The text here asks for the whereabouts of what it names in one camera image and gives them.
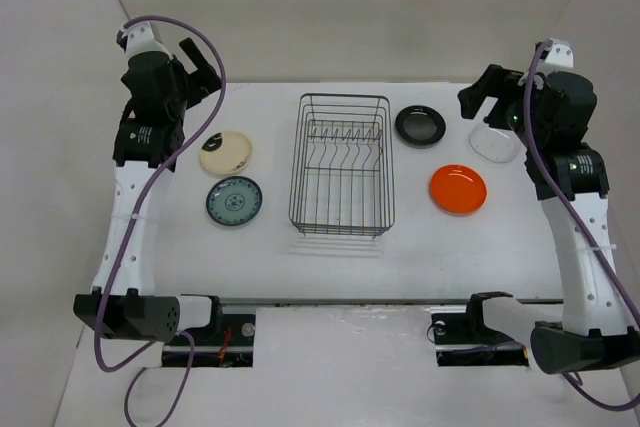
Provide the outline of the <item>clear glass plate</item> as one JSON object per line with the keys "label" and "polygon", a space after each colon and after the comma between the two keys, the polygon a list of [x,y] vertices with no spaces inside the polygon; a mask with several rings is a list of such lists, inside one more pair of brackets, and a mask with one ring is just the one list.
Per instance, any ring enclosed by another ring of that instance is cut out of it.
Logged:
{"label": "clear glass plate", "polygon": [[508,132],[477,124],[468,137],[471,149],[495,164],[512,162],[520,151],[520,143]]}

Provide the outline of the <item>cream plate with black mark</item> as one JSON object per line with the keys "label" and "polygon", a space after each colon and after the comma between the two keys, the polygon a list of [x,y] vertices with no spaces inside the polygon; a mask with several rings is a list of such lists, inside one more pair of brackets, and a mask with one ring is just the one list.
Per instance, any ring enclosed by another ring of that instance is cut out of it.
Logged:
{"label": "cream plate with black mark", "polygon": [[241,172],[251,161],[253,145],[238,131],[222,131],[209,137],[202,145],[199,160],[202,168],[216,176],[231,176]]}

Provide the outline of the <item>orange round plate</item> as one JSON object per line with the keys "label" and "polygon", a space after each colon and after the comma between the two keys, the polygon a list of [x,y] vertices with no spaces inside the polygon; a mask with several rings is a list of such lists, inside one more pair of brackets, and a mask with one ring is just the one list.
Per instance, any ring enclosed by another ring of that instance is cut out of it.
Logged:
{"label": "orange round plate", "polygon": [[449,164],[433,173],[429,181],[429,194],[444,212],[466,216],[485,204],[488,189],[484,179],[475,170],[465,165]]}

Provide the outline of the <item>blue white patterned plate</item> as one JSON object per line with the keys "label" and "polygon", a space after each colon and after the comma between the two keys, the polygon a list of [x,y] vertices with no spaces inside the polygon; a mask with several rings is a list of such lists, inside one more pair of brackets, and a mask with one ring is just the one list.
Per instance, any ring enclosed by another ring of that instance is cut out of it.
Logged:
{"label": "blue white patterned plate", "polygon": [[209,190],[205,209],[216,224],[240,227],[257,216],[262,204],[263,193],[254,180],[245,176],[230,176]]}

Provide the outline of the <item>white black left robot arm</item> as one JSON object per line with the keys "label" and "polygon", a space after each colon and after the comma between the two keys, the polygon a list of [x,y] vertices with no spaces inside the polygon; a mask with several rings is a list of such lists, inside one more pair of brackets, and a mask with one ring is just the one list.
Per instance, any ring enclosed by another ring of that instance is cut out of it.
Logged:
{"label": "white black left robot arm", "polygon": [[115,137],[115,196],[107,243],[88,294],[74,299],[74,314],[105,339],[168,343],[181,328],[175,296],[155,295],[152,254],[160,211],[176,167],[164,162],[185,141],[186,111],[221,87],[221,79],[191,38],[183,64],[154,43],[127,38],[122,77],[131,97]]}

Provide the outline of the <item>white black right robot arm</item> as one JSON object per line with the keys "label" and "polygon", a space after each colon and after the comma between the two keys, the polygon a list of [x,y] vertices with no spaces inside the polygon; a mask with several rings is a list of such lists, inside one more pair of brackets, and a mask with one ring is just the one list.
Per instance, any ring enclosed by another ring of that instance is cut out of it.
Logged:
{"label": "white black right robot arm", "polygon": [[537,74],[531,87],[525,78],[491,64],[458,94],[465,119],[495,99],[484,121],[525,146],[526,172],[552,232],[562,318],[539,320],[525,311],[522,336],[547,374],[619,368],[639,358],[639,311],[614,269],[604,160],[583,140],[597,96],[588,79],[571,72]]}

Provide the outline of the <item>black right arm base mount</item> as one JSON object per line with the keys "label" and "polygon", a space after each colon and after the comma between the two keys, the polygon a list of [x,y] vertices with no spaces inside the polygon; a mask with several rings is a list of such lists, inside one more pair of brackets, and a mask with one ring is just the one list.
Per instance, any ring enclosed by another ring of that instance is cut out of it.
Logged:
{"label": "black right arm base mount", "polygon": [[506,334],[474,327],[465,312],[431,312],[427,338],[439,367],[528,367],[526,347]]}

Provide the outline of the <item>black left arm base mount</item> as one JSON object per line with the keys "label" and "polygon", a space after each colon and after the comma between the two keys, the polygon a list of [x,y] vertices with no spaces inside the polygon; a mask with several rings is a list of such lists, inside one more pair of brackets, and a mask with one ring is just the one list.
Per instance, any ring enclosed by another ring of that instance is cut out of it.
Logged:
{"label": "black left arm base mount", "polygon": [[219,304],[207,326],[189,329],[195,342],[193,367],[251,368],[256,311],[250,305]]}

